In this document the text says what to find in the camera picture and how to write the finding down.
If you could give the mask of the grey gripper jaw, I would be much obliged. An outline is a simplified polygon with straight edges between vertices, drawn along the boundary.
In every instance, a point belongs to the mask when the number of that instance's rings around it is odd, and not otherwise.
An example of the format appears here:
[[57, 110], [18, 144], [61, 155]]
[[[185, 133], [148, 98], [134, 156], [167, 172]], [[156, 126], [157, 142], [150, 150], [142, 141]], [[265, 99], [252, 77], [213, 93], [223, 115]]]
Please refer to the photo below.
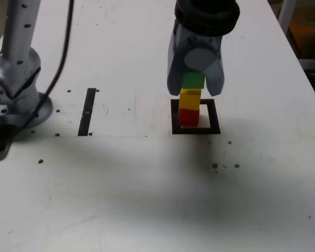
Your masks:
[[195, 48], [184, 57], [185, 65], [205, 75], [206, 87], [214, 97], [221, 94], [224, 85], [224, 72], [218, 56], [209, 49]]

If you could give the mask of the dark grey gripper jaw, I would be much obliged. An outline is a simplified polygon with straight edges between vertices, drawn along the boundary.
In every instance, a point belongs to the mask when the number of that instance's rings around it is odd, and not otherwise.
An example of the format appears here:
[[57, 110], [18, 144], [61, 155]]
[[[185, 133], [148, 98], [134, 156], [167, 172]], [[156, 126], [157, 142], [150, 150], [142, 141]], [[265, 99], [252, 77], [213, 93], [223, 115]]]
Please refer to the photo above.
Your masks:
[[171, 95], [178, 96], [182, 88], [182, 75], [185, 69], [184, 57], [186, 44], [176, 45], [176, 36], [172, 35], [167, 53], [167, 88]]

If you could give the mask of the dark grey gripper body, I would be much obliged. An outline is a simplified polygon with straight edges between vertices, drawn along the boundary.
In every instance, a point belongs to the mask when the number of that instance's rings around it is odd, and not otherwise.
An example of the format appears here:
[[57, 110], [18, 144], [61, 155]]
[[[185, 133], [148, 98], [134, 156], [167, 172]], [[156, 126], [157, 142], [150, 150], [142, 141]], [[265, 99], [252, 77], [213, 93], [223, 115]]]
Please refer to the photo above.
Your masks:
[[216, 55], [221, 54], [222, 36], [206, 37], [196, 34], [183, 27], [180, 23], [175, 23], [175, 53], [184, 48], [204, 46], [212, 50]]

